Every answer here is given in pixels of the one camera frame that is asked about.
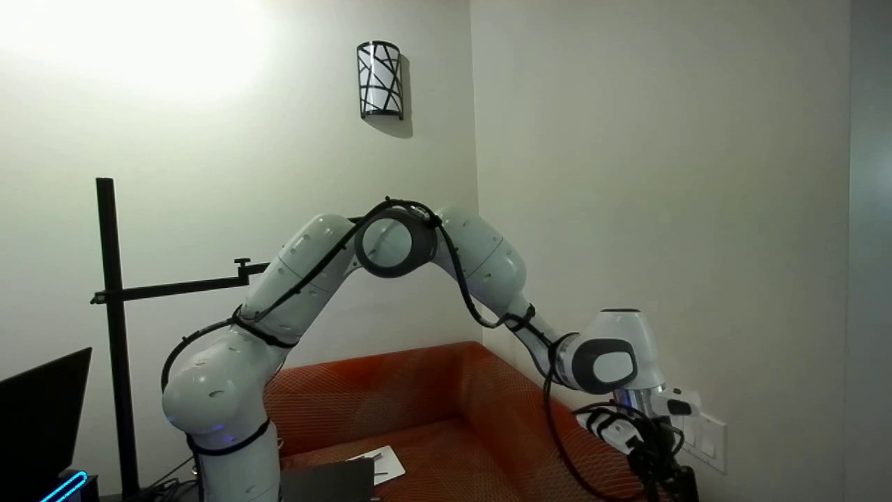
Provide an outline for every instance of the white robotic arm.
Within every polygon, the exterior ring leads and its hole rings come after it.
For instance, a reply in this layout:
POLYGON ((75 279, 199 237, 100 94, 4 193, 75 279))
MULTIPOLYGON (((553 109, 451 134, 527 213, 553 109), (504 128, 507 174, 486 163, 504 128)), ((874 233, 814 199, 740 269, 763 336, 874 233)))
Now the white robotic arm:
MULTIPOLYGON (((212 346, 186 357, 171 378, 168 370, 184 346, 168 358, 163 404, 171 424, 189 437, 205 499, 280 499, 280 450, 262 404, 265 382, 357 268, 404 275, 428 261, 457 279, 479 324, 497 326, 474 301, 517 331, 543 377, 589 393, 631 391, 635 413, 662 413, 646 407, 663 377, 635 312, 606 312, 593 335, 559 336, 521 294, 525 261, 499 232, 457 205, 432 211, 416 199, 387 198, 357 219, 316 218, 283 247, 230 319, 196 335, 223 329, 212 346)), ((634 450, 634 424, 606 427, 606 420, 596 410, 581 413, 584 427, 634 450)))

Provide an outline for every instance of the wall light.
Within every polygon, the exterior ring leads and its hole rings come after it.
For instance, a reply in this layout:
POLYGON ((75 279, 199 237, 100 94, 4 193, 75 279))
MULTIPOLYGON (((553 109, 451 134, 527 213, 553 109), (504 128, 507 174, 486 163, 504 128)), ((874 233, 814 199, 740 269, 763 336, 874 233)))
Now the wall light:
POLYGON ((357 46, 359 116, 391 114, 404 120, 401 53, 397 43, 372 38, 357 46))

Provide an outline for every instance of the monitor screen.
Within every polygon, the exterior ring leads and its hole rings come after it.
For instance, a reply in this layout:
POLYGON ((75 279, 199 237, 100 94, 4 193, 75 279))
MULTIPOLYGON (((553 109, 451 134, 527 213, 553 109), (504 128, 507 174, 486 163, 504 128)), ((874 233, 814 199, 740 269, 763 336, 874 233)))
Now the monitor screen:
POLYGON ((0 382, 0 499, 39 499, 74 463, 89 347, 0 382))

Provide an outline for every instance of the black metal stand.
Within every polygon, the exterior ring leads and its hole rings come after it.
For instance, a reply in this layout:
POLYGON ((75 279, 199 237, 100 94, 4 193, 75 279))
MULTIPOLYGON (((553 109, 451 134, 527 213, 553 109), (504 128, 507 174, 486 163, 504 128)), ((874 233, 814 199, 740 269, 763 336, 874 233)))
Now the black metal stand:
POLYGON ((99 177, 99 211, 100 211, 100 247, 104 247, 104 275, 106 290, 93 294, 93 304, 106 304, 108 318, 108 357, 111 357, 111 391, 114 391, 114 420, 118 420, 118 456, 120 456, 120 485, 122 499, 140 494, 138 471, 138 431, 134 431, 134 397, 132 397, 132 361, 128 361, 128 331, 122 304, 138 297, 184 294, 202 290, 244 286, 248 275, 262 272, 265 261, 234 258, 237 275, 205 279, 205 282, 174 282, 150 286, 122 286, 120 279, 120 240, 118 240, 118 211, 114 211, 114 181, 99 177))

